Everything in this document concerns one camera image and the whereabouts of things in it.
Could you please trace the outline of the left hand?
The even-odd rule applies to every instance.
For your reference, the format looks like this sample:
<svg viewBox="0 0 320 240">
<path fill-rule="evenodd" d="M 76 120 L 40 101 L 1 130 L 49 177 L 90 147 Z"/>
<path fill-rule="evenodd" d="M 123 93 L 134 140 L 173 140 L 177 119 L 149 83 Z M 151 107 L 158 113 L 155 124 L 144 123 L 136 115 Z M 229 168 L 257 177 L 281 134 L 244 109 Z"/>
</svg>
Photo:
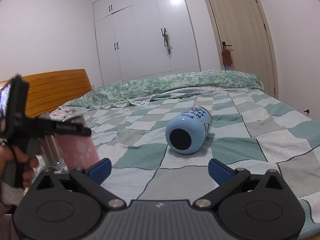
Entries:
<svg viewBox="0 0 320 240">
<path fill-rule="evenodd" d="M 29 158 L 17 146 L 1 144 L 1 178 L 7 163 L 17 161 L 19 164 L 24 164 L 25 169 L 21 175 L 23 187 L 30 187 L 32 180 L 35 178 L 35 168 L 39 166 L 37 157 Z"/>
</svg>

